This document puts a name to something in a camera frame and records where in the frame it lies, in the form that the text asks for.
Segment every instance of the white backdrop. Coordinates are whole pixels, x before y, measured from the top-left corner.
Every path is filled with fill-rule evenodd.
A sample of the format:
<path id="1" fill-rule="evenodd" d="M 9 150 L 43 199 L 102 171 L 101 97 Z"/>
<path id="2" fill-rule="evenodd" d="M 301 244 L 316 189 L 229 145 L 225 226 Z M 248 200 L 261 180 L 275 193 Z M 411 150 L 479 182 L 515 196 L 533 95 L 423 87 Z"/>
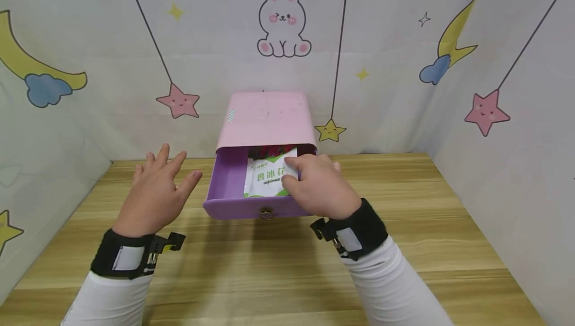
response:
<path id="1" fill-rule="evenodd" d="M 61 108 L 39 109 L 0 68 L 0 304 L 110 161 Z"/>
<path id="2" fill-rule="evenodd" d="M 86 87 L 49 107 L 78 110 L 110 159 L 141 158 L 162 142 L 191 157 L 213 156 L 235 91 L 303 90 L 314 125 L 330 120 L 344 0 L 299 0 L 306 13 L 300 35 L 311 53 L 293 58 L 258 52 L 265 0 L 139 1 L 172 80 L 200 97 L 199 118 L 174 119 L 156 101 L 169 94 L 170 81 L 135 0 L 0 2 L 30 54 L 87 73 Z M 333 108 L 335 124 L 347 130 L 339 142 L 323 141 L 323 151 L 406 149 L 433 90 L 419 72 L 437 58 L 443 31 L 470 1 L 347 0 Z M 168 13 L 173 4 L 183 12 L 179 20 Z M 431 20 L 422 27 L 426 12 Z M 449 72 L 465 68 L 468 58 Z M 361 79 L 363 69 L 369 76 Z"/>
<path id="3" fill-rule="evenodd" d="M 479 44 L 473 64 L 442 79 L 416 149 L 434 158 L 548 325 L 570 326 L 575 320 L 575 8 L 573 0 L 557 0 L 533 35 L 552 2 L 477 0 L 460 38 Z M 490 94 L 510 69 L 498 106 L 511 119 L 493 123 L 484 137 L 478 125 L 465 122 L 473 95 Z"/>

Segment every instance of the green and white packet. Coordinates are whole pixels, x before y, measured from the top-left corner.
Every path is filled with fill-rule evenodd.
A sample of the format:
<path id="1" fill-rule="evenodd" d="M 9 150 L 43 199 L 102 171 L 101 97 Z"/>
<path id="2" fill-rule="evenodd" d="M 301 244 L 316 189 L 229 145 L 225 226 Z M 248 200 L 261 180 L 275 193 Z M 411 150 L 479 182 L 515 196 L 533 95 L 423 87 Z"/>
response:
<path id="1" fill-rule="evenodd" d="M 297 178 L 297 170 L 285 163 L 285 157 L 297 157 L 297 148 L 268 159 L 249 159 L 244 184 L 244 197 L 287 196 L 282 185 L 283 175 Z"/>

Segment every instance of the wooden table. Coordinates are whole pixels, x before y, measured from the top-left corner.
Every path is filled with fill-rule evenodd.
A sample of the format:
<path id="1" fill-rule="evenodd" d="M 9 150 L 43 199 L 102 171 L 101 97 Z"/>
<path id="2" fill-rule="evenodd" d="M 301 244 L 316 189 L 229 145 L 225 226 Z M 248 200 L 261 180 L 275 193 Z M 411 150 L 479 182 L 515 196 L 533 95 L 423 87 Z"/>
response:
<path id="1" fill-rule="evenodd" d="M 543 325 L 527 297 L 424 154 L 334 157 L 385 221 L 405 257 L 459 326 Z M 213 159 L 186 160 L 204 179 L 162 232 L 188 236 L 160 257 L 144 325 L 366 325 L 359 298 L 315 218 L 217 221 L 202 209 Z M 116 162 L 0 307 L 0 325 L 59 325 L 136 162 Z"/>

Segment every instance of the hand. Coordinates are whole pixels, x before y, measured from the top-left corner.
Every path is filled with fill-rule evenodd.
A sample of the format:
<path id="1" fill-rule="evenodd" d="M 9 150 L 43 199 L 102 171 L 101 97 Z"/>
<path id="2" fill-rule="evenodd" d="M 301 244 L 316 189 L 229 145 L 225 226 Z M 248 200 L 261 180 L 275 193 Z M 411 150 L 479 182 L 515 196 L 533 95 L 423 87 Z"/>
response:
<path id="1" fill-rule="evenodd" d="M 351 216 L 361 198 L 340 175 L 340 164 L 332 163 L 325 154 L 286 157 L 286 164 L 301 173 L 301 181 L 284 175 L 284 189 L 307 212 L 334 220 Z"/>
<path id="2" fill-rule="evenodd" d="M 186 152 L 182 151 L 170 162 L 169 155 L 170 145 L 163 144 L 158 157 L 148 152 L 145 165 L 136 166 L 132 189 L 112 227 L 118 235 L 140 238 L 155 234 L 182 212 L 202 172 L 190 172 L 176 187 L 174 178 L 186 159 Z"/>

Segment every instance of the wrist strap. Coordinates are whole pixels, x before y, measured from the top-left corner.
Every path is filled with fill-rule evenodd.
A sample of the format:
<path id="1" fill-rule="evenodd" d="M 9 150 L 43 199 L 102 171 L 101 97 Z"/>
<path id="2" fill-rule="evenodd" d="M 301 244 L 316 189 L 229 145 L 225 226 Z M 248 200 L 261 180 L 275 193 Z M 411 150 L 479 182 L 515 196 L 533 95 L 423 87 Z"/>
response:
<path id="1" fill-rule="evenodd" d="M 354 261 L 377 249 L 388 236 L 385 224 L 370 203 L 364 198 L 361 201 L 359 209 L 347 219 L 319 219 L 311 224 L 318 239 L 333 241 L 342 258 Z"/>
<path id="2" fill-rule="evenodd" d="M 151 234 L 141 238 L 126 238 L 109 229 L 92 261 L 92 272 L 103 277 L 134 279 L 151 275 L 158 254 L 180 250 L 186 236 L 171 232 L 167 239 Z"/>

